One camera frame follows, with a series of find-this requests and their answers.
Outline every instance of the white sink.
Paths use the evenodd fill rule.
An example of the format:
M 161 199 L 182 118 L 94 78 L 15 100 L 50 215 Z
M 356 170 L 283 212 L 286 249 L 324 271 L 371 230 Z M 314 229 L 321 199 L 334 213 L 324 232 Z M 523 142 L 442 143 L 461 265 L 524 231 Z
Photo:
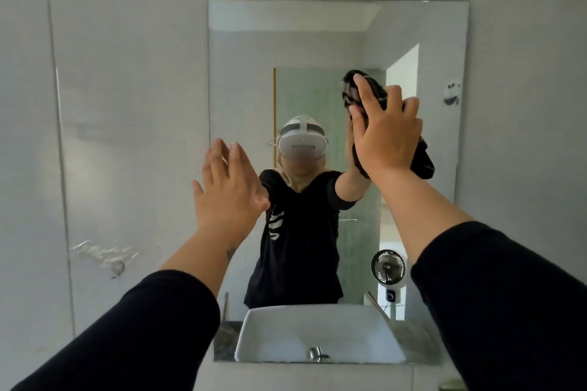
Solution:
M 237 362 L 399 364 L 406 361 L 385 317 L 369 305 L 272 306 L 250 310 L 242 324 Z

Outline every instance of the ceiling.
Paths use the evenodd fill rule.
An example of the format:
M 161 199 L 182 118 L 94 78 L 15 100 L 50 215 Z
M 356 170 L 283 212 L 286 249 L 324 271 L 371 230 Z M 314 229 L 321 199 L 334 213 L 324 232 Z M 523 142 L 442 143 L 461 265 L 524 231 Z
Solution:
M 381 5 L 332 0 L 210 0 L 213 31 L 366 31 Z

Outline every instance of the fan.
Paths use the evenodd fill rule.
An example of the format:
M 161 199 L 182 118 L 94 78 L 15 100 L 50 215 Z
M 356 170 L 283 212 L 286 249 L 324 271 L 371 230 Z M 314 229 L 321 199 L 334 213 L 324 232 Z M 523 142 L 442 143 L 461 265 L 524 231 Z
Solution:
M 407 260 L 393 250 L 380 250 L 373 256 L 371 273 L 387 290 L 387 301 L 401 302 L 401 288 L 407 282 L 407 269 Z

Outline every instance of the chrome faucet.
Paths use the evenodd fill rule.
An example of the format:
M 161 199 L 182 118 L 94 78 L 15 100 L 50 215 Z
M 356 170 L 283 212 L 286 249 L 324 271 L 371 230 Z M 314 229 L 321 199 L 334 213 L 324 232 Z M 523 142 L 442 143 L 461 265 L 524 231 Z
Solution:
M 324 359 L 329 359 L 330 356 L 328 354 L 324 354 L 322 352 L 322 349 L 320 348 L 320 346 L 315 346 L 314 348 L 310 348 L 308 350 L 308 356 L 310 357 L 310 360 L 314 361 L 314 362 L 321 362 Z

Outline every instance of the vr headset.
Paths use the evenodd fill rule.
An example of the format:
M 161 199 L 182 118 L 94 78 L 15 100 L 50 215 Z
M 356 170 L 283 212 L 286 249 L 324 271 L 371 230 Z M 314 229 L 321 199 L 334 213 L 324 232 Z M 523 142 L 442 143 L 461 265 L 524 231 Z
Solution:
M 277 147 L 286 159 L 320 159 L 328 140 L 319 123 L 308 116 L 296 116 L 281 129 Z

